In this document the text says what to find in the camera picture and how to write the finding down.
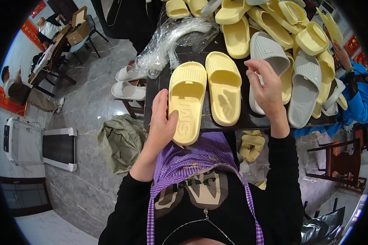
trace purple checkered apron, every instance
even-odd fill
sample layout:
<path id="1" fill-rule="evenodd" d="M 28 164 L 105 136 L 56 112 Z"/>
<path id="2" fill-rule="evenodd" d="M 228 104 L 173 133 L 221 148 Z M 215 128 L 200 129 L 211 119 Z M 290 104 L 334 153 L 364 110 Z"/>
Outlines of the purple checkered apron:
<path id="1" fill-rule="evenodd" d="M 254 203 L 248 183 L 241 178 L 233 159 L 233 154 L 221 132 L 203 133 L 196 144 L 196 149 L 184 150 L 173 142 L 169 143 L 158 155 L 154 172 L 154 185 L 150 190 L 150 202 L 147 213 L 147 244 L 154 245 L 154 199 L 172 184 L 210 171 L 218 167 L 235 172 L 244 185 L 248 207 L 255 219 L 256 244 L 263 245 L 262 229 L 256 220 Z"/>

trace cardboard box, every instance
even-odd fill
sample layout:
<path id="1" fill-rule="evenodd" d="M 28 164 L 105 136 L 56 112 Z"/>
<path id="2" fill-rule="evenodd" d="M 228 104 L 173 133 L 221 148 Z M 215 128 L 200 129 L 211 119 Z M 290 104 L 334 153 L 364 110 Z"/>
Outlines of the cardboard box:
<path id="1" fill-rule="evenodd" d="M 80 24 L 80 26 L 67 35 L 68 42 L 71 46 L 83 41 L 90 33 L 90 27 L 86 21 L 86 14 L 87 7 L 84 6 L 72 15 L 72 27 L 75 28 L 78 24 Z"/>
<path id="2" fill-rule="evenodd" d="M 61 31 L 59 34 L 57 34 L 57 36 L 53 39 L 53 42 L 57 42 L 59 41 L 63 36 L 64 34 L 68 31 L 68 29 L 70 28 L 71 26 L 68 24 L 66 25 Z"/>

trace khaki pants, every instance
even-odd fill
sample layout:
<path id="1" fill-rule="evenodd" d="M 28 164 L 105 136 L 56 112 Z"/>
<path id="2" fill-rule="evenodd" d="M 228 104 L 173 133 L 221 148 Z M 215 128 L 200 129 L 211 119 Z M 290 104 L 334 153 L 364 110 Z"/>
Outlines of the khaki pants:
<path id="1" fill-rule="evenodd" d="M 59 107 L 56 102 L 48 100 L 46 95 L 36 89 L 30 91 L 27 102 L 45 112 L 54 112 Z"/>

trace person in blue jacket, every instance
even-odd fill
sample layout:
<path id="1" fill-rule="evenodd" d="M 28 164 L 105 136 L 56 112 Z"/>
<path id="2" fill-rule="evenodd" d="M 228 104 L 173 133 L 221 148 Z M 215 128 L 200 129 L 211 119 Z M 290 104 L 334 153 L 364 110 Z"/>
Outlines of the person in blue jacket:
<path id="1" fill-rule="evenodd" d="M 314 131 L 327 132 L 332 138 L 343 125 L 349 126 L 353 121 L 360 124 L 368 123 L 368 71 L 363 65 L 354 63 L 336 40 L 333 42 L 333 47 L 335 56 L 346 71 L 339 79 L 346 85 L 342 95 L 348 102 L 348 109 L 339 110 L 338 123 L 335 125 L 294 130 L 293 135 L 296 138 L 309 135 Z"/>

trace dark table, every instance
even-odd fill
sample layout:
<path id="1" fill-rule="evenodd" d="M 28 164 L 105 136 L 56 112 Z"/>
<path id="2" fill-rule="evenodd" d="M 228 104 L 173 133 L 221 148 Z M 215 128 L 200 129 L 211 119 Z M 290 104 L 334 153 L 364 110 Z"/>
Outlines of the dark table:
<path id="1" fill-rule="evenodd" d="M 54 51 L 52 53 L 52 58 L 50 59 L 50 61 L 44 66 L 43 69 L 41 69 L 38 73 L 31 73 L 30 77 L 29 77 L 29 81 L 28 83 L 33 85 L 33 88 L 35 88 L 36 90 L 39 90 L 49 96 L 51 96 L 52 98 L 54 97 L 54 94 L 52 94 L 49 91 L 46 91 L 45 89 L 41 88 L 39 86 L 39 84 L 46 79 L 46 77 L 51 74 L 53 76 L 59 77 L 61 76 L 61 78 L 64 78 L 65 80 L 69 81 L 70 83 L 72 83 L 73 85 L 76 84 L 76 81 L 73 80 L 70 76 L 68 76 L 63 70 L 60 69 L 60 58 L 61 58 L 61 54 L 63 53 L 64 49 L 66 48 L 67 44 L 68 44 L 68 39 L 67 39 L 67 35 L 70 33 L 72 28 L 69 28 L 67 30 L 66 33 L 64 33 L 63 37 L 61 37 L 61 39 L 59 39 L 55 44 L 51 44 L 51 45 L 55 45 Z"/>
<path id="2" fill-rule="evenodd" d="M 192 47 L 177 47 L 176 52 L 178 58 L 182 63 L 187 61 L 196 61 L 205 65 L 206 56 L 212 51 L 219 51 L 228 54 L 226 50 L 224 36 L 221 32 L 215 37 L 213 41 L 204 49 L 203 52 L 192 52 Z M 208 86 L 206 88 L 206 95 L 204 97 L 203 110 L 202 110 L 202 121 L 201 121 L 201 132 L 211 132 L 211 131 L 239 131 L 239 130 L 252 130 L 252 129 L 265 129 L 270 128 L 270 121 L 268 117 L 258 115 L 253 112 L 250 108 L 249 94 L 250 94 L 250 82 L 245 72 L 248 68 L 244 65 L 244 61 L 249 60 L 249 57 L 245 59 L 232 59 L 237 68 L 239 69 L 242 85 L 241 85 L 241 112 L 238 122 L 230 127 L 224 127 L 218 125 L 211 115 L 211 105 Z M 157 79 L 147 79 L 147 90 L 146 90 L 146 100 L 144 106 L 144 124 L 143 127 L 146 130 L 150 129 L 151 120 L 151 106 L 153 104 L 153 99 L 157 93 L 162 89 L 169 88 L 171 71 L 169 63 L 162 70 L 161 74 Z M 288 110 L 289 103 L 285 105 L 286 111 Z M 318 119 L 310 118 L 308 124 L 305 127 L 314 126 L 327 126 L 337 123 L 336 116 L 325 116 L 322 114 Z"/>

